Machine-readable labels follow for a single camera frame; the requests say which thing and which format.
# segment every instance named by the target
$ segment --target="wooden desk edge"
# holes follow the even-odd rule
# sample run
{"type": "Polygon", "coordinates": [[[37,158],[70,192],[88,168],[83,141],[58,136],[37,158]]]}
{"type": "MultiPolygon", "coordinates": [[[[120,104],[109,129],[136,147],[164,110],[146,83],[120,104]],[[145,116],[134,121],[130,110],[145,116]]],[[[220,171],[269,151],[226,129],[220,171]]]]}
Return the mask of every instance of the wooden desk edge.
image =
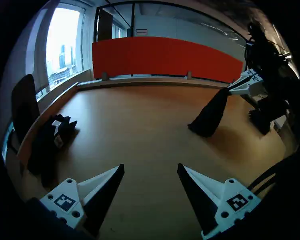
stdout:
{"type": "Polygon", "coordinates": [[[110,88],[110,87],[123,87],[123,86],[192,86],[204,88],[225,88],[229,84],[222,82],[215,82],[210,80],[197,80],[197,79],[183,79],[183,78],[164,78],[164,77],[139,77],[139,78],[121,78],[108,81],[89,81],[78,85],[78,91],[97,89],[97,88],[110,88]]]}
{"type": "Polygon", "coordinates": [[[27,132],[24,137],[19,151],[18,158],[24,167],[27,166],[28,160],[31,155],[31,147],[34,137],[36,136],[38,129],[49,119],[51,115],[55,115],[58,111],[68,102],[68,100],[77,92],[78,82],[73,84],[67,90],[65,90],[62,94],[60,94],[49,106],[40,114],[40,116],[36,119],[36,121],[32,124],[31,128],[27,132]]]}

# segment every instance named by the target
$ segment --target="desk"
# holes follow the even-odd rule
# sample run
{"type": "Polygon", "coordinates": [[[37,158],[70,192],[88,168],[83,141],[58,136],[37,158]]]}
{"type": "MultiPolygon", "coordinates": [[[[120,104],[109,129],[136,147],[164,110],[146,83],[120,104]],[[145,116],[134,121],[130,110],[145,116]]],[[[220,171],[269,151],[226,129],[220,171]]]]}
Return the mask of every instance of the desk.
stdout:
{"type": "Polygon", "coordinates": [[[216,133],[187,128],[217,89],[129,86],[77,92],[60,113],[77,120],[76,137],[58,154],[58,182],[78,182],[124,163],[125,175],[100,239],[201,239],[177,174],[178,163],[223,182],[246,186],[282,160],[285,146],[249,122],[252,109],[230,96],[216,133]]]}

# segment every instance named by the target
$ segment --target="office chair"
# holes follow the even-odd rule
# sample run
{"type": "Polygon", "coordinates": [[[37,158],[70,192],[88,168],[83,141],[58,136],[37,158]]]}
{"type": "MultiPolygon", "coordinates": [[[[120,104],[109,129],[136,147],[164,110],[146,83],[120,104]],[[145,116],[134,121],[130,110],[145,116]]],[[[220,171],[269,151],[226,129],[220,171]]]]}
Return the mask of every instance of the office chair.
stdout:
{"type": "Polygon", "coordinates": [[[19,143],[40,115],[36,89],[31,74],[24,76],[14,87],[11,95],[12,121],[19,143]]]}

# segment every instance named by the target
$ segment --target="white wall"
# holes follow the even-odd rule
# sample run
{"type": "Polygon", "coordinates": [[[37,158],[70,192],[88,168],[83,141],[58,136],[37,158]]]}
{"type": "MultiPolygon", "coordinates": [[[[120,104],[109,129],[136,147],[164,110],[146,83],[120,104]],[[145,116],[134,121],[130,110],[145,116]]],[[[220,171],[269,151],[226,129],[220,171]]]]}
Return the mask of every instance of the white wall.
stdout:
{"type": "Polygon", "coordinates": [[[176,18],[143,15],[135,17],[134,26],[135,31],[136,29],[147,29],[148,36],[176,38],[203,44],[245,63],[243,47],[207,26],[176,18]]]}
{"type": "Polygon", "coordinates": [[[22,31],[6,63],[0,87],[0,143],[11,122],[11,93],[14,86],[26,75],[28,39],[37,15],[22,31]]]}

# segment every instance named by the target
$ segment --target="red room divider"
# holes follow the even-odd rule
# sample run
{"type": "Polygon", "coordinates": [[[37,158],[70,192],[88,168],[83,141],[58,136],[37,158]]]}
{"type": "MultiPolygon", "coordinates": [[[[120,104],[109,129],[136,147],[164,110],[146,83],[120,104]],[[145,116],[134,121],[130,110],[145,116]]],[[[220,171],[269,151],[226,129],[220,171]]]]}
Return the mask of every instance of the red room divider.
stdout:
{"type": "Polygon", "coordinates": [[[92,44],[94,77],[125,74],[187,75],[231,83],[242,62],[205,45],[162,37],[129,37],[92,44]]]}

